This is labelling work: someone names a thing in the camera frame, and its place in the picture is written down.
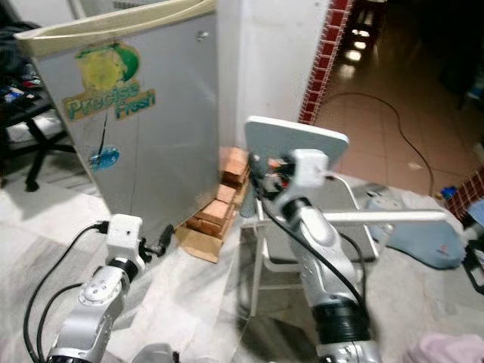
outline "stacked wooden blocks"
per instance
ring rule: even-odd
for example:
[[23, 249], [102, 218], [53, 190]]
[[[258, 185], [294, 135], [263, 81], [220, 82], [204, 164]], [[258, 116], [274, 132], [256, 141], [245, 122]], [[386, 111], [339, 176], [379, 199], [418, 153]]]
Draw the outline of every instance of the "stacked wooden blocks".
[[210, 262], [219, 261], [224, 239], [237, 215], [236, 209], [247, 192], [249, 166], [247, 152], [231, 147], [215, 200], [177, 228], [184, 250]]

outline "blue sticker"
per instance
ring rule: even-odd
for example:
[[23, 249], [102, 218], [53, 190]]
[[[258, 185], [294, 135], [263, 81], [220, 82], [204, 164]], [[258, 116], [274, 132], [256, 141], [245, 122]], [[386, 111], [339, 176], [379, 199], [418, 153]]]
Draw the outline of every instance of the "blue sticker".
[[97, 172], [98, 170], [106, 170], [113, 167], [119, 159], [119, 151], [114, 146], [103, 147], [100, 153], [96, 153], [89, 159], [91, 169]]

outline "silver refrigerator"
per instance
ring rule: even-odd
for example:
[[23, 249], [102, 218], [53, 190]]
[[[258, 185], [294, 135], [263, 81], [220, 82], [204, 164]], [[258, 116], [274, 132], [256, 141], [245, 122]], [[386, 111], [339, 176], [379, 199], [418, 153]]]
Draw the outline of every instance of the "silver refrigerator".
[[149, 241], [216, 195], [215, 9], [171, 0], [17, 35], [110, 211], [143, 218]]

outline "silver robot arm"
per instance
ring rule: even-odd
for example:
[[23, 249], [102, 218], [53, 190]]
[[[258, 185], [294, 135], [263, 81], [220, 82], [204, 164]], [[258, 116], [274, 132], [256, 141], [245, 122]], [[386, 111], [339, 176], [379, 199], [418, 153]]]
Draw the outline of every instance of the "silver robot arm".
[[48, 354], [48, 363], [101, 362], [113, 323], [123, 311], [129, 285], [143, 275], [144, 262], [151, 258], [144, 251], [158, 256], [164, 253], [144, 248], [141, 225], [142, 220], [133, 216], [118, 214], [110, 220], [107, 265], [81, 286], [76, 305]]
[[[289, 229], [333, 265], [353, 286], [355, 269], [341, 248], [340, 235], [310, 200], [323, 185], [327, 156], [319, 150], [293, 150], [269, 172], [263, 189]], [[320, 362], [381, 363], [371, 340], [366, 309], [349, 288], [304, 246], [291, 250], [301, 266], [301, 280], [316, 321]]]

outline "black cable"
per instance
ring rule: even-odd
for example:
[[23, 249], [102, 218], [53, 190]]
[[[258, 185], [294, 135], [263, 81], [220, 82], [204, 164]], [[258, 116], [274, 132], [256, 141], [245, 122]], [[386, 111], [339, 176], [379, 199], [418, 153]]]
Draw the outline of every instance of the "black cable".
[[81, 236], [86, 233], [87, 231], [90, 231], [92, 229], [97, 229], [101, 233], [106, 233], [107, 232], [107, 226], [109, 225], [109, 222], [99, 222], [96, 223], [95, 225], [90, 225], [86, 228], [84, 228], [82, 231], [80, 231], [76, 237], [73, 239], [71, 244], [68, 246], [68, 248], [65, 250], [65, 252], [62, 254], [62, 256], [59, 258], [59, 260], [55, 263], [54, 266], [51, 267], [51, 269], [45, 274], [45, 276], [42, 278], [42, 280], [39, 282], [37, 285], [36, 289], [33, 291], [32, 296], [30, 297], [30, 300], [27, 304], [27, 308], [25, 311], [25, 315], [23, 317], [23, 341], [25, 342], [25, 347], [27, 349], [27, 352], [29, 353], [30, 358], [34, 363], [41, 363], [39, 360], [39, 357], [36, 355], [36, 351], [34, 350], [34, 347], [32, 345], [32, 341], [30, 340], [30, 334], [29, 334], [29, 319], [30, 319], [30, 312], [32, 311], [32, 306], [33, 303], [37, 297], [37, 294], [39, 293], [42, 285], [45, 283], [45, 281], [48, 279], [48, 277], [54, 272], [54, 270], [60, 265], [62, 260], [66, 257], [66, 255], [72, 250], [76, 242], [81, 238]]
[[400, 120], [400, 114], [399, 112], [394, 108], [394, 106], [392, 106], [391, 104], [389, 104], [387, 101], [383, 100], [382, 98], [379, 98], [377, 96], [373, 96], [373, 95], [368, 95], [366, 93], [361, 93], [361, 92], [341, 92], [341, 93], [336, 93], [335, 95], [331, 95], [330, 97], [326, 98], [325, 100], [323, 100], [320, 104], [320, 107], [331, 102], [332, 100], [336, 99], [336, 98], [340, 98], [342, 96], [350, 96], [350, 95], [358, 95], [358, 96], [364, 96], [364, 97], [368, 97], [368, 98], [373, 98], [374, 100], [377, 100], [383, 104], [385, 104], [386, 106], [388, 106], [390, 109], [392, 109], [392, 111], [395, 113], [396, 115], [396, 119], [397, 119], [397, 126], [399, 127], [399, 133], [400, 135], [403, 137], [403, 139], [405, 140], [405, 142], [407, 144], [409, 144], [411, 146], [412, 149], [414, 149], [417, 154], [420, 156], [420, 158], [423, 160], [423, 162], [425, 163], [425, 167], [427, 168], [428, 172], [429, 172], [429, 175], [430, 175], [430, 184], [429, 184], [429, 195], [432, 197], [432, 194], [433, 194], [433, 186], [434, 186], [434, 176], [433, 176], [433, 171], [432, 171], [432, 168], [430, 167], [430, 164], [427, 162], [427, 159], [425, 159], [425, 157], [422, 155], [422, 153], [407, 139], [407, 137], [405, 136], [405, 134], [403, 133], [402, 131], [402, 121]]
[[341, 233], [339, 231], [338, 231], [338, 233], [340, 234], [340, 236], [344, 240], [348, 241], [355, 248], [356, 253], [358, 254], [358, 262], [361, 265], [361, 270], [363, 271], [363, 277], [362, 277], [362, 282], [361, 282], [361, 297], [362, 297], [363, 301], [365, 301], [365, 304], [366, 304], [366, 277], [367, 277], [367, 273], [366, 273], [366, 264], [365, 264], [365, 258], [363, 257], [363, 252], [361, 251], [360, 246], [350, 236], [348, 236], [347, 234]]
[[280, 229], [282, 229], [284, 232], [286, 232], [290, 237], [292, 237], [298, 244], [300, 244], [302, 247], [304, 247], [309, 253], [311, 253], [316, 259], [318, 259], [323, 265], [325, 265], [331, 272], [333, 272], [338, 279], [340, 279], [341, 282], [348, 288], [348, 290], [351, 292], [351, 294], [355, 297], [356, 301], [358, 302], [360, 309], [363, 310], [363, 312], [366, 314], [368, 320], [370, 318], [370, 315], [368, 314], [368, 309], [366, 306], [366, 302], [363, 300], [361, 297], [360, 293], [356, 290], [356, 288], [353, 286], [351, 282], [340, 272], [336, 267], [334, 267], [331, 262], [329, 262], [327, 259], [325, 259], [317, 250], [315, 250], [312, 246], [310, 246], [308, 243], [306, 243], [301, 237], [299, 237], [297, 234], [295, 234], [289, 227], [287, 227], [284, 223], [281, 223], [278, 221], [278, 219], [272, 214], [272, 211], [269, 210], [267, 207], [267, 204], [265, 204], [265, 198], [262, 195], [262, 189], [259, 186], [259, 181], [257, 180], [256, 176], [253, 174], [256, 169], [253, 164], [253, 155], [250, 155], [249, 158], [250, 161], [250, 170], [251, 170], [251, 181], [253, 183], [253, 187], [256, 191], [257, 197], [260, 199], [262, 203], [262, 210], [264, 211], [265, 214], [271, 219]]
[[47, 305], [42, 312], [42, 316], [39, 321], [39, 326], [37, 327], [37, 353], [39, 354], [39, 361], [45, 363], [44, 352], [42, 349], [42, 330], [44, 328], [45, 319], [47, 318], [48, 310], [51, 308], [52, 303], [65, 291], [80, 287], [82, 284], [74, 284], [66, 286], [56, 292], [51, 299], [47, 302]]

